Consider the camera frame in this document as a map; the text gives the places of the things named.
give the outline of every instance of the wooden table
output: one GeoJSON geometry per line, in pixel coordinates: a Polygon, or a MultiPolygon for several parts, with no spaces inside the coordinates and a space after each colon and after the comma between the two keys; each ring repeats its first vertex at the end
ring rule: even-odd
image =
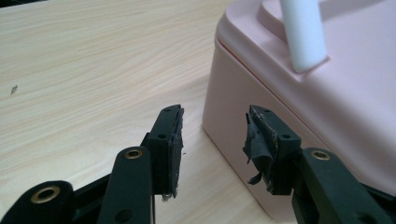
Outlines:
{"type": "Polygon", "coordinates": [[[50,0],[0,8],[0,217],[30,187],[111,172],[160,110],[185,108],[178,196],[158,223],[275,223],[201,127],[231,0],[50,0]]]}

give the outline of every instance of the pink box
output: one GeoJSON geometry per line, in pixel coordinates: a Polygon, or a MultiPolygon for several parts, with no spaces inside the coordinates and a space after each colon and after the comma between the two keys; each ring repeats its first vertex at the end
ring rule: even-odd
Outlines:
{"type": "MultiPolygon", "coordinates": [[[[303,147],[331,150],[360,182],[395,197],[396,1],[320,1],[329,60],[301,74],[273,2],[235,2],[219,21],[206,132],[247,183],[257,171],[242,151],[245,114],[267,107],[303,147]]],[[[270,195],[262,182],[247,187],[271,217],[295,220],[290,197],[270,195]]]]}

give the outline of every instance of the white tube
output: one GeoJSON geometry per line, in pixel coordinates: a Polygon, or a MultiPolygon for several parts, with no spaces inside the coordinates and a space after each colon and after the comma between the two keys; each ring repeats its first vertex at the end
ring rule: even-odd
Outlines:
{"type": "Polygon", "coordinates": [[[280,0],[293,68],[307,71],[327,58],[318,0],[280,0]]]}

